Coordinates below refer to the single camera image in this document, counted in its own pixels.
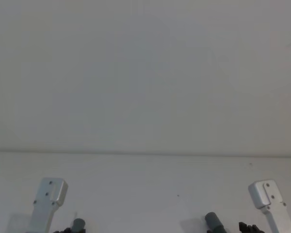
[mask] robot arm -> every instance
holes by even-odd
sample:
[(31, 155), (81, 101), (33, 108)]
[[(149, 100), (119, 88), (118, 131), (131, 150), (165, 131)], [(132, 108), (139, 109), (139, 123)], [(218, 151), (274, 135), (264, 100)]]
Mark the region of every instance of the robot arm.
[(63, 205), (68, 190), (60, 178), (43, 178), (33, 202), (34, 208), (27, 233), (48, 233), (53, 215)]
[(291, 220), (274, 180), (256, 181), (249, 186), (249, 193), (257, 209), (268, 220), (273, 233), (291, 233)]

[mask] white wall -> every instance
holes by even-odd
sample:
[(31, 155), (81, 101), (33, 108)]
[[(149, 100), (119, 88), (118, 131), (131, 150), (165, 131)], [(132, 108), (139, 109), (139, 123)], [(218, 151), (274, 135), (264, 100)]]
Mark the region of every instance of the white wall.
[(0, 150), (291, 155), (291, 0), (0, 0)]
[(239, 221), (270, 232), (247, 190), (268, 178), (291, 216), (287, 158), (0, 153), (0, 233), (23, 233), (43, 177), (69, 184), (52, 230), (77, 212), (88, 233), (206, 233), (203, 216), (215, 211), (231, 233)]

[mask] gray cylinder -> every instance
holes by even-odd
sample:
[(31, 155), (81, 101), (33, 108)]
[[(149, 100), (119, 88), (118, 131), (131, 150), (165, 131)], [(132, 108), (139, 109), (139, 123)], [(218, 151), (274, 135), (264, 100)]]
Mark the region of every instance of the gray cylinder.
[(226, 233), (223, 224), (214, 212), (206, 214), (205, 220), (213, 233)]
[(81, 232), (85, 227), (85, 221), (81, 218), (76, 218), (73, 221), (73, 226), (71, 227), (72, 233), (79, 233)]

